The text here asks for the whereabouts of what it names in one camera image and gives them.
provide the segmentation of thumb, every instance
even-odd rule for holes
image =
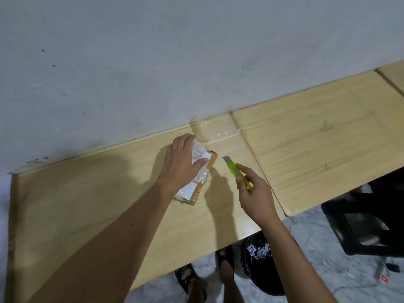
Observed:
[[[192,166],[192,168],[194,168],[195,172],[199,172],[199,170],[201,170],[201,168],[204,166],[204,164],[208,163],[209,159],[207,158],[201,158],[198,159],[194,165]]]
[[[239,195],[243,195],[245,193],[248,193],[247,191],[247,185],[244,182],[244,179],[242,177],[238,177],[235,179],[235,182],[237,183],[237,189],[238,189],[238,193]]]

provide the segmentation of gray wall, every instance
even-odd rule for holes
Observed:
[[[403,8],[404,0],[0,0],[0,174],[401,60]]]

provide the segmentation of black sandal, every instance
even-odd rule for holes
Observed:
[[[187,269],[191,269],[191,274],[188,275],[184,280],[182,280],[182,276],[184,275],[184,272]],[[175,276],[177,277],[179,284],[181,285],[182,289],[185,290],[187,295],[189,295],[188,286],[189,286],[189,283],[191,282],[191,280],[193,278],[197,278],[198,280],[201,280],[199,278],[199,276],[196,274],[192,264],[185,265],[184,267],[181,267],[181,268],[175,270]],[[203,287],[202,287],[202,290],[203,290],[203,295],[204,295],[203,301],[205,302],[206,301],[206,291]]]
[[[223,250],[225,251],[225,255],[220,255],[220,252]],[[233,252],[233,248],[231,247],[231,245],[229,245],[223,249],[217,250],[215,252],[215,255],[216,255],[216,260],[217,260],[217,267],[219,268],[219,270],[220,270],[220,266],[221,266],[222,262],[224,260],[227,260],[233,269],[233,276],[234,276],[234,252]]]

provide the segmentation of person's left hand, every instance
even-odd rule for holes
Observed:
[[[159,180],[169,185],[175,193],[190,183],[200,168],[209,161],[207,158],[201,158],[192,165],[192,142],[194,139],[194,135],[185,134],[175,138],[173,143],[167,147]]]

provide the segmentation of table top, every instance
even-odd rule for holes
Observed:
[[[404,99],[373,71],[233,117],[286,216],[404,166]]]
[[[166,145],[185,133],[192,133],[190,125],[18,174],[17,212],[11,217],[15,302],[26,302],[69,256],[137,200],[156,180]],[[236,131],[207,146],[219,157],[196,204],[171,202],[132,288],[259,231],[241,209],[235,180],[221,158],[228,155],[263,176],[242,134]]]
[[[382,66],[377,72],[404,96],[404,60]]]

